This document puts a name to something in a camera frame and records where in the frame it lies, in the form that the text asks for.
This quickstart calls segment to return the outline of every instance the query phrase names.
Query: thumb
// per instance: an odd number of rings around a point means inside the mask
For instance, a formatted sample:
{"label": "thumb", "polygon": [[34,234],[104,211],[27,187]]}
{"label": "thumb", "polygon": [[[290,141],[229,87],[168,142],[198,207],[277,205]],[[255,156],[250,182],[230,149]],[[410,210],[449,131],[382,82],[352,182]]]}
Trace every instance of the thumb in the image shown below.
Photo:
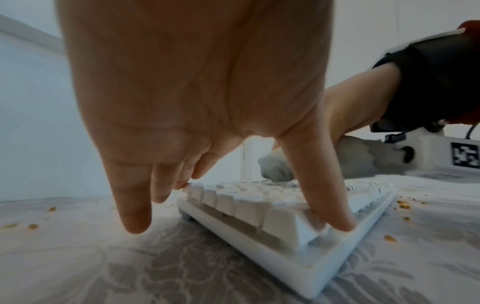
{"label": "thumb", "polygon": [[356,221],[347,201],[326,119],[319,108],[276,138],[312,211],[332,227],[350,231]]}

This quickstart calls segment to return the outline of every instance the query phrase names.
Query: crumb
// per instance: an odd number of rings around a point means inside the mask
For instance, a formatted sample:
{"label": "crumb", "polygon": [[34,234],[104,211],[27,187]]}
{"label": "crumb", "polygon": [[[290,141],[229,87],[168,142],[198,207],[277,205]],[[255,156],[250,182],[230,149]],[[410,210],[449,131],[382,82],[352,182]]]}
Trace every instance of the crumb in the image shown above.
{"label": "crumb", "polygon": [[383,238],[389,242],[395,242],[395,243],[397,242],[397,240],[391,237],[390,235],[386,235]]}
{"label": "crumb", "polygon": [[13,223],[13,224],[9,224],[9,225],[5,225],[3,226],[4,229],[10,229],[10,228],[15,228],[19,225],[19,222],[16,222],[16,223]]}

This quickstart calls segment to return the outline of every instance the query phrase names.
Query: white keyboard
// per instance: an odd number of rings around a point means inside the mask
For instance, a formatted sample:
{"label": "white keyboard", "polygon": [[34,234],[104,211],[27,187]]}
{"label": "white keyboard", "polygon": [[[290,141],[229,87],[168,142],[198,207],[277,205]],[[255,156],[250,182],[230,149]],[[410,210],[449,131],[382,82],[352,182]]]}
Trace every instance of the white keyboard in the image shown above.
{"label": "white keyboard", "polygon": [[178,199],[194,218],[301,296],[316,297],[395,199],[387,183],[347,182],[358,226],[341,232],[310,211],[296,181],[192,183]]}

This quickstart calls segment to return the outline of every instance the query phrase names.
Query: cable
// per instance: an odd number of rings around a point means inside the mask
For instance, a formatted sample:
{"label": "cable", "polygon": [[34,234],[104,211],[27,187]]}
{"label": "cable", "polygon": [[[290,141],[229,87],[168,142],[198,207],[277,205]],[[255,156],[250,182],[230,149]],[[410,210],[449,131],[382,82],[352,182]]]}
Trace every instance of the cable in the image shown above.
{"label": "cable", "polygon": [[468,130],[468,132],[466,133],[466,136],[465,136],[465,139],[471,139],[470,138],[470,135],[472,135],[472,132],[475,130],[475,128],[478,126],[479,124],[474,124],[470,127],[470,129]]}

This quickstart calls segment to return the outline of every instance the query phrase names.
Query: table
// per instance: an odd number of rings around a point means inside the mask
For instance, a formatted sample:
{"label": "table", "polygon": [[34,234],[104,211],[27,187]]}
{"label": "table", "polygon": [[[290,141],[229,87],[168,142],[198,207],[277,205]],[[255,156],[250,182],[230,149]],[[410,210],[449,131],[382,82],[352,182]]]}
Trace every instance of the table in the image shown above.
{"label": "table", "polygon": [[141,235],[110,198],[0,203],[0,303],[479,303],[479,185],[373,180],[393,181],[411,209],[393,203],[312,301],[183,220],[174,193]]}

